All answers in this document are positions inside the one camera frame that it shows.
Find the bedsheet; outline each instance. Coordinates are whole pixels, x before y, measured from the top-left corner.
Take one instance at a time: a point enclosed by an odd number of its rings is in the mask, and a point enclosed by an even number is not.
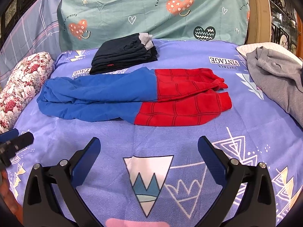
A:
[[[46,51],[55,61],[59,46],[57,8],[61,0],[37,0],[21,17],[0,50],[0,85],[5,87],[23,58]]]
[[[138,32],[243,45],[248,18],[248,0],[62,0],[58,8],[62,51],[100,47]]]
[[[90,123],[45,116],[35,97],[15,125],[20,133],[32,132],[35,141],[18,152],[8,168],[11,190],[18,202],[23,203],[35,163],[51,166],[69,159],[95,136],[101,141],[101,153],[77,190],[103,225],[194,227],[221,190],[198,152],[197,141],[205,135],[229,158],[237,158],[242,164],[266,163],[276,195],[278,224],[303,187],[300,126],[256,87],[235,44],[163,40],[154,40],[154,44],[158,61],[110,74],[127,74],[142,66],[210,68],[225,79],[233,107],[201,126],[148,127],[126,121]],[[62,53],[51,78],[89,74],[96,51]],[[72,219],[55,190],[63,212]],[[236,212],[244,190],[245,184],[227,218]]]

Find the white heart outline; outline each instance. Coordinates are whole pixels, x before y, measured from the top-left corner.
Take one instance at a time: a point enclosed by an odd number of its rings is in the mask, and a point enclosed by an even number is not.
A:
[[[133,24],[134,23],[134,21],[137,19],[137,16],[134,16],[134,17],[131,17],[131,16],[129,16],[128,17],[128,21],[131,23],[131,24]]]
[[[225,7],[222,8],[222,13],[225,15],[227,13],[228,9],[226,9]]]

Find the blue gripper pad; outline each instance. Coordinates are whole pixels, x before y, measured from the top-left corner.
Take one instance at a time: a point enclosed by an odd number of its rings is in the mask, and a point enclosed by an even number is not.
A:
[[[100,140],[94,137],[84,148],[82,157],[71,171],[71,184],[74,188],[83,184],[100,151]]]
[[[12,129],[7,132],[4,132],[0,135],[0,143],[7,142],[19,136],[19,131],[17,129]]]
[[[214,178],[216,184],[225,187],[227,183],[225,178],[227,168],[221,162],[221,160],[219,159],[219,157],[215,152],[215,148],[205,136],[200,137],[198,140],[198,151],[202,159],[204,160],[207,168],[209,169],[212,177]]]

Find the red fabric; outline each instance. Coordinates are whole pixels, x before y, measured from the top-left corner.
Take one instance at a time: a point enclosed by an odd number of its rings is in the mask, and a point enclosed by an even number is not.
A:
[[[228,86],[212,70],[157,69],[157,102],[143,102],[134,124],[145,126],[202,125],[231,109]]]

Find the floral pillow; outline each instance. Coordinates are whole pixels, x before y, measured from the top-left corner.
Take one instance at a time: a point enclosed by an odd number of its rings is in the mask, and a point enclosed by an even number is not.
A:
[[[0,134],[14,127],[21,112],[51,75],[53,64],[49,53],[40,52],[16,65],[0,93]]]

